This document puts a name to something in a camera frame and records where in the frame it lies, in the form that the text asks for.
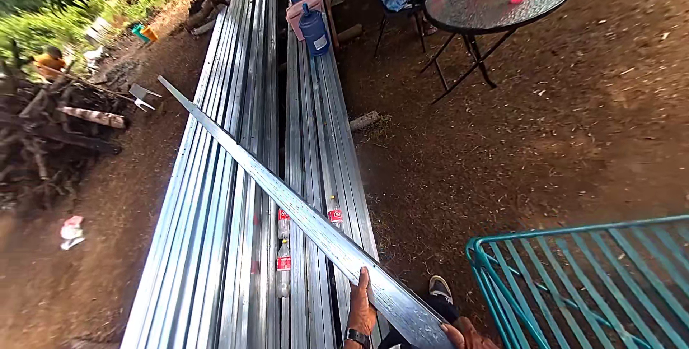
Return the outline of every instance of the green vegetation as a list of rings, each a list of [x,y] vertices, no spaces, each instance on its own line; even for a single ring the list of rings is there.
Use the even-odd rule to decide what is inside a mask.
[[[23,5],[6,8],[16,1],[22,1]],[[56,3],[53,0],[8,0],[5,8],[0,7],[0,59],[11,56],[10,39],[17,41],[25,56],[42,52],[46,45],[69,45],[77,52],[89,50],[91,46],[83,32],[96,17],[102,16],[111,22],[115,17],[125,17],[128,23],[141,21],[166,1],[64,0]]]

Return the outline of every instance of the wood pile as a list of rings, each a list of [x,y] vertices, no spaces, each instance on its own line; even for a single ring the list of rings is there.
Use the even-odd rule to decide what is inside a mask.
[[[194,36],[209,32],[215,25],[218,13],[228,4],[229,0],[192,0],[185,28]]]
[[[21,62],[0,63],[0,205],[16,204],[22,216],[73,193],[99,154],[121,151],[108,138],[131,102],[70,68],[53,83],[34,83]]]

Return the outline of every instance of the stack of metal beams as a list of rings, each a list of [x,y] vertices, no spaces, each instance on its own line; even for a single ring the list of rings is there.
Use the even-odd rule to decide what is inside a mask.
[[[275,173],[276,3],[231,0],[220,12],[194,96]],[[339,204],[340,229],[377,259],[335,56],[287,39],[285,180],[322,213]],[[337,348],[349,281],[293,225],[291,296],[279,301],[276,223],[271,197],[190,117],[121,347]]]
[[[194,103],[277,172],[276,0],[220,12]],[[121,347],[277,348],[276,206],[190,117]]]
[[[328,201],[337,202],[340,229],[378,259],[335,56],[332,49],[311,56],[293,32],[287,37],[286,104],[285,182],[323,214]],[[291,347],[337,348],[347,325],[349,281],[296,226],[290,251],[291,317],[283,312],[282,318],[283,326],[290,321]],[[374,347],[387,331],[380,316]]]

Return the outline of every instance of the coca-cola bottle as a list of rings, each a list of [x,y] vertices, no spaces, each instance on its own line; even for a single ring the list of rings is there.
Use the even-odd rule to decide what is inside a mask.
[[[278,239],[289,239],[289,214],[282,210],[278,210]]]
[[[292,268],[291,257],[287,240],[282,240],[282,246],[278,251],[278,298],[289,296],[289,270]]]
[[[335,196],[330,196],[328,200],[328,220],[340,228],[340,223],[342,222],[342,210],[340,209],[340,204],[338,203]]]

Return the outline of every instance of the yellow shirt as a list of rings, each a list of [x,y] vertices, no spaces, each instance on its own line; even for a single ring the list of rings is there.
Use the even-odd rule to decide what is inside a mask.
[[[50,80],[55,80],[58,74],[53,71],[47,70],[46,68],[44,68],[44,66],[53,70],[61,71],[62,68],[64,68],[67,65],[65,63],[65,60],[54,59],[50,56],[50,54],[47,53],[35,56],[34,61],[36,64],[36,68],[38,69],[41,76]]]

